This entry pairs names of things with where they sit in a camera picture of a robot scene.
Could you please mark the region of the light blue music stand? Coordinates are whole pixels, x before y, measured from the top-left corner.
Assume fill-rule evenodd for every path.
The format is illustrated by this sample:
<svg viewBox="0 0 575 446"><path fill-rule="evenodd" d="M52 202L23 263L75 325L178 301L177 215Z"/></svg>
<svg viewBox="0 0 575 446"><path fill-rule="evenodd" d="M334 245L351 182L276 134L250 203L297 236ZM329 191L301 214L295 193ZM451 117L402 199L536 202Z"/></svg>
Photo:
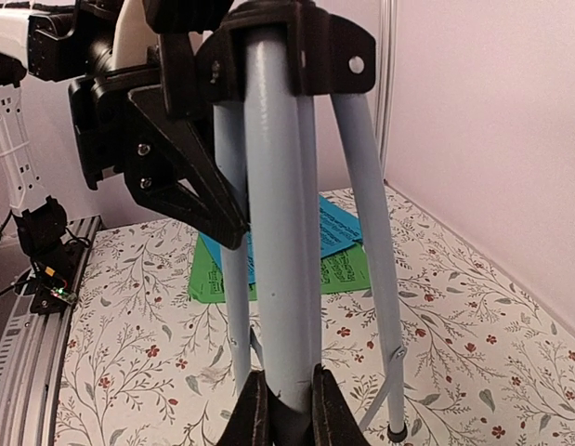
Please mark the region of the light blue music stand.
<svg viewBox="0 0 575 446"><path fill-rule="evenodd" d="M366 99L376 82L374 38L312 1L247 1L222 20L198 59L210 78L217 162L249 211L243 248L224 254L223 273L241 391L250 372L265 372L269 445L315 445L312 378L322 365L322 324L314 99L323 95L346 156L386 372L366 414L354 418L364 435L386 407L387 437L403 442L406 348Z"/></svg>

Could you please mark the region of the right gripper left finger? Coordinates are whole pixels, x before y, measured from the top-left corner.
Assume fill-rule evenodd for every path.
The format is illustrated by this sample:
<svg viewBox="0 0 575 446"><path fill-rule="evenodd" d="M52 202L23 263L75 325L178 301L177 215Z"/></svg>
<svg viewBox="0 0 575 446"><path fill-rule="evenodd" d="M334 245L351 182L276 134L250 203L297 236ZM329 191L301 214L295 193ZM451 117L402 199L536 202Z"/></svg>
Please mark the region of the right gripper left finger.
<svg viewBox="0 0 575 446"><path fill-rule="evenodd" d="M264 371L249 373L219 446L269 445L268 386Z"/></svg>

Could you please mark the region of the blue sheet music page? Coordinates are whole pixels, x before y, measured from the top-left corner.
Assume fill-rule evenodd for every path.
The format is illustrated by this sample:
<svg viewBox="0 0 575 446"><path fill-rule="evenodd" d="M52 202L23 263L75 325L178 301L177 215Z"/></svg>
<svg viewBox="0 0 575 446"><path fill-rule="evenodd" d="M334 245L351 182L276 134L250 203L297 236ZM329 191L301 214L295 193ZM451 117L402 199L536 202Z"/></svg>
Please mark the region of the blue sheet music page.
<svg viewBox="0 0 575 446"><path fill-rule="evenodd" d="M321 259L344 251L355 243L361 245L359 220L326 198L320 196L319 200ZM199 237L203 238L210 254L221 268L219 243L204 234L201 234Z"/></svg>

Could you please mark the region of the left aluminium frame post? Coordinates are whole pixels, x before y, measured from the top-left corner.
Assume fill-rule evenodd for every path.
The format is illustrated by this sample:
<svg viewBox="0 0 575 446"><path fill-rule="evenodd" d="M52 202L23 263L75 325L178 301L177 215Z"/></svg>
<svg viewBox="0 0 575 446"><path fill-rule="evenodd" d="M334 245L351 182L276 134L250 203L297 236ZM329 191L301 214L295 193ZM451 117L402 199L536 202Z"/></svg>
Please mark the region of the left aluminium frame post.
<svg viewBox="0 0 575 446"><path fill-rule="evenodd" d="M393 111L396 50L398 36L397 0L384 0L380 3L379 33L376 36L376 100L374 134L379 150L383 177L386 176L386 163Z"/></svg>

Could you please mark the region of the front aluminium rail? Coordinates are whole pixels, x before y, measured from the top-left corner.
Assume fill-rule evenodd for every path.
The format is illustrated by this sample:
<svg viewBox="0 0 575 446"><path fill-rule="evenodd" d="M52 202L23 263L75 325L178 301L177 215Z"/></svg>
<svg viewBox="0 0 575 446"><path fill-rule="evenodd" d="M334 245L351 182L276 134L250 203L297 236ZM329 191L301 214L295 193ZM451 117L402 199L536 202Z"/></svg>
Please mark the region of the front aluminium rail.
<svg viewBox="0 0 575 446"><path fill-rule="evenodd" d="M0 242L0 445L55 441L61 373L73 306L33 276L19 242Z"/></svg>

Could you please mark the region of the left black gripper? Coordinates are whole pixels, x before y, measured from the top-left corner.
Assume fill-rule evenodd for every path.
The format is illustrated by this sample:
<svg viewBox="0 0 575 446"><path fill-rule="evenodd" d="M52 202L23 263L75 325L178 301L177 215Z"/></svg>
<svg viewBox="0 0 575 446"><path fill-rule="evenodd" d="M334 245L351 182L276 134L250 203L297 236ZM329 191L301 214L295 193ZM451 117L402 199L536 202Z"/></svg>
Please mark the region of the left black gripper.
<svg viewBox="0 0 575 446"><path fill-rule="evenodd" d="M75 80L72 121L87 186L121 174L134 201L235 250L248 230L214 154L188 33L159 35L151 60Z"/></svg>

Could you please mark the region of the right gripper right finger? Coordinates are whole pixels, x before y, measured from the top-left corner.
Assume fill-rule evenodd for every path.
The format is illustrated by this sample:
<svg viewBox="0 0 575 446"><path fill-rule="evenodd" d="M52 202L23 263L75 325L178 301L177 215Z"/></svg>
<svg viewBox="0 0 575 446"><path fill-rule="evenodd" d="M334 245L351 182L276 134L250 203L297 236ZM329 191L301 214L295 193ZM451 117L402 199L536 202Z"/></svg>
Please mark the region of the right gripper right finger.
<svg viewBox="0 0 575 446"><path fill-rule="evenodd" d="M312 378L312 428L319 446L368 446L333 373L321 364Z"/></svg>

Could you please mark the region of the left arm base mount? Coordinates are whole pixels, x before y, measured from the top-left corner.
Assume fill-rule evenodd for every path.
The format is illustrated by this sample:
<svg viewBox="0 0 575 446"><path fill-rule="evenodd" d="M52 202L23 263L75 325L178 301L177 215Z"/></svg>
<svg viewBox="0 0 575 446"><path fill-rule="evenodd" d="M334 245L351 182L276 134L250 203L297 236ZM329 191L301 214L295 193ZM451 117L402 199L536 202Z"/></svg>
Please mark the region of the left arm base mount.
<svg viewBox="0 0 575 446"><path fill-rule="evenodd" d="M14 291L32 299L30 312L47 315L73 308L78 301L79 279L86 264L85 243L58 242L54 249L31 258L32 268L20 276Z"/></svg>

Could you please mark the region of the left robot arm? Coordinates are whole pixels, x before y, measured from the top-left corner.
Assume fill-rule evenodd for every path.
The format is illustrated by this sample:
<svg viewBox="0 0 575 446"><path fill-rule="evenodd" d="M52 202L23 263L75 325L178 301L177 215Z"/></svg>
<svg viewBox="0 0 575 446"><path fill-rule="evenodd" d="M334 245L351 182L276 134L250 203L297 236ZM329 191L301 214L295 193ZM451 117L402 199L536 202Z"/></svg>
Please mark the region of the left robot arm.
<svg viewBox="0 0 575 446"><path fill-rule="evenodd" d="M189 37L219 27L228 1L0 5L0 164L20 246L41 275L69 280L67 216L33 167L22 113L26 76L72 84L85 181L124 177L137 204L236 249L247 220L216 165L213 114Z"/></svg>

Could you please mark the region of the green sheet music page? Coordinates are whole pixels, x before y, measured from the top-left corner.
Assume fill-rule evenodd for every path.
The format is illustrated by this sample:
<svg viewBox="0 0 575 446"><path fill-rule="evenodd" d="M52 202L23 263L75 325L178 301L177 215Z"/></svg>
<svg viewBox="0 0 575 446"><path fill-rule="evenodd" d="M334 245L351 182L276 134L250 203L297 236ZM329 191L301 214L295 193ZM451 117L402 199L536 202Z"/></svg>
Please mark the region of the green sheet music page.
<svg viewBox="0 0 575 446"><path fill-rule="evenodd" d="M320 263L321 292L324 295L368 290L371 288L367 257L362 246L324 257ZM189 296L203 304L225 303L223 274L199 237L189 276Z"/></svg>

